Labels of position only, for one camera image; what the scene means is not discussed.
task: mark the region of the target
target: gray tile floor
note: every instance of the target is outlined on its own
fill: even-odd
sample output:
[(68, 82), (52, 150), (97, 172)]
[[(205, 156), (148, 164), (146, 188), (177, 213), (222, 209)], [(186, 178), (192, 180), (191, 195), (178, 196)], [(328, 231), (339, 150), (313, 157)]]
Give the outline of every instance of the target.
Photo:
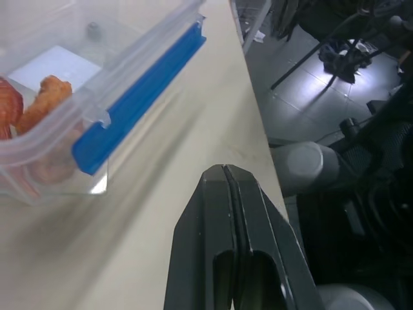
[(331, 75), (324, 72), (316, 53), (275, 91), (270, 91), (271, 84), (316, 46), (317, 41), (300, 27), (294, 30), (290, 42), (277, 41), (270, 35), (269, 16), (261, 31), (267, 35), (264, 43), (253, 42), (246, 61), (268, 137), (316, 141), (338, 130), (345, 118), (355, 117), (359, 121), (369, 118), (366, 103), (387, 99), (388, 91), (399, 83), (397, 61), (382, 54), (369, 67), (359, 70), (355, 84), (336, 79), (320, 95)]

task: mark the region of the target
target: plastic food container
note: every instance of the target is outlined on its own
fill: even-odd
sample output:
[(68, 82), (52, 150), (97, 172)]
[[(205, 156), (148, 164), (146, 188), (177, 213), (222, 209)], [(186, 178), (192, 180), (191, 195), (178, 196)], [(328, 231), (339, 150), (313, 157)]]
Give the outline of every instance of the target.
[(0, 75), (25, 109), (50, 75), (73, 94), (0, 141), (0, 193), (30, 204), (105, 191), (107, 161), (203, 44), (202, 0), (6, 0)]

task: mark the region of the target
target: floor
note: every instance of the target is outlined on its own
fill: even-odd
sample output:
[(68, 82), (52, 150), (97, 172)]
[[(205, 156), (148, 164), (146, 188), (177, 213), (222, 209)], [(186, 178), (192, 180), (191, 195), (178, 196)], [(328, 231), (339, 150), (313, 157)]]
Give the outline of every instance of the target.
[(267, 35), (264, 43), (252, 43), (246, 62), (269, 138), (319, 140), (339, 130), (339, 123), (345, 118), (363, 121), (371, 117), (366, 103), (387, 99), (389, 90), (399, 83), (397, 61), (382, 54), (375, 57), (369, 67), (359, 70), (355, 84), (336, 79), (332, 87), (320, 95), (331, 75), (324, 72), (316, 53), (275, 91), (270, 91), (271, 84), (318, 41), (300, 27), (294, 30), (290, 42), (277, 41), (270, 35), (270, 16), (261, 31)]

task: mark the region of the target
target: black cable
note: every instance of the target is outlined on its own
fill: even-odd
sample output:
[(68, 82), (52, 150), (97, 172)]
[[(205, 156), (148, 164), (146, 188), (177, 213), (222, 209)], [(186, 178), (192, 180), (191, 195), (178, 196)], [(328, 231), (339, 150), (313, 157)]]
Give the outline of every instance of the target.
[[(361, 123), (351, 125), (351, 126), (349, 126), (349, 128), (352, 128), (352, 127), (354, 127), (354, 126), (360, 126), (360, 125), (362, 125), (362, 124), (370, 121), (372, 118), (373, 118), (373, 116), (372, 116), (371, 118), (365, 119), (365, 120), (362, 121)], [(322, 138), (319, 138), (319, 139), (316, 140), (315, 142), (316, 142), (316, 143), (319, 143), (321, 140), (323, 140), (323, 139), (331, 136), (332, 134), (337, 134), (338, 132), (341, 132), (341, 130), (337, 130), (337, 131), (334, 131), (334, 132), (330, 132), (329, 134), (325, 134)]]

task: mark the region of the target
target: beige table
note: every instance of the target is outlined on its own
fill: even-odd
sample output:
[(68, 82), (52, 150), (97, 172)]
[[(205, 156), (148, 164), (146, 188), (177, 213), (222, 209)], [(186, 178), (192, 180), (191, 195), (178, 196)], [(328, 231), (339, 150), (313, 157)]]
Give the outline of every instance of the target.
[(165, 95), (180, 103), (139, 148), (131, 132), (108, 193), (1, 201), (0, 309), (162, 309), (174, 226), (216, 163), (251, 171), (287, 217), (230, 5), (206, 0), (201, 13), (208, 41)]

